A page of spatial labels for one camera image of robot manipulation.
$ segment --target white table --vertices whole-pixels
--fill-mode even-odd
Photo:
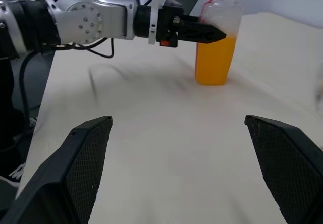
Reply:
[[[321,30],[268,13],[244,16],[223,87],[195,83],[194,43],[169,49],[117,40],[112,60],[58,52],[21,189],[73,127],[112,115],[90,223],[285,223],[244,118],[298,126],[322,147],[323,117],[313,107],[322,42]]]

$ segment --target orange juice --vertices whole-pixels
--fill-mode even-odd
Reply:
[[[195,78],[202,85],[224,85],[227,81],[237,37],[210,44],[197,44]]]

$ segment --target robotic arm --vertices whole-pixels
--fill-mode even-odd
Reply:
[[[0,59],[17,59],[30,50],[44,54],[68,43],[135,36],[167,47],[177,47],[178,40],[211,43],[226,37],[167,0],[152,0],[151,6],[137,0],[0,0]]]

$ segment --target black cable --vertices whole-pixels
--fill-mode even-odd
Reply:
[[[144,3],[143,5],[144,5],[144,6],[147,6],[147,5],[149,5],[151,2],[152,2],[152,0],[147,0],[147,2],[146,2],[146,3]]]
[[[99,45],[101,45],[102,43],[104,43],[107,40],[107,38],[103,38],[100,41],[90,45],[90,46],[82,46],[80,47],[80,45],[76,46],[76,44],[71,44],[71,45],[65,45],[65,46],[56,46],[53,48],[54,51],[66,51],[66,50],[89,50],[89,49],[93,49]]]
[[[27,99],[24,80],[25,80],[25,72],[26,72],[27,65],[30,62],[30,60],[37,54],[38,53],[36,51],[32,51],[28,56],[26,56],[21,64],[21,67],[19,70],[19,88],[20,88],[20,93],[21,93],[21,98],[22,98],[22,104],[23,104],[23,109],[24,109],[24,120],[25,120],[24,129],[23,129],[23,131],[21,133],[21,137],[18,139],[18,141],[16,141],[12,146],[10,146],[6,149],[0,150],[0,153],[15,148],[17,145],[21,144],[22,141],[27,136],[27,133],[29,130],[29,125],[30,125],[30,120],[29,120],[30,112],[29,112],[29,105],[28,105],[28,99]]]
[[[115,55],[115,43],[114,43],[114,39],[112,38],[111,39],[111,55],[104,55],[104,54],[101,54],[97,51],[94,51],[94,50],[91,50],[91,49],[85,49],[85,50],[88,50],[89,52],[95,54],[95,55],[98,55],[100,57],[103,57],[103,58],[106,58],[106,59],[111,59],[114,57]]]
[[[83,45],[80,46],[80,45],[78,45],[79,47],[75,46],[72,49],[75,49],[75,50],[89,50],[89,49],[93,49],[93,48],[101,45],[102,43],[104,43],[106,40],[107,40],[107,38],[105,37],[105,38],[101,39],[100,41],[98,41],[98,42],[96,42],[96,43],[94,43],[94,44],[92,44],[90,46],[83,46]]]

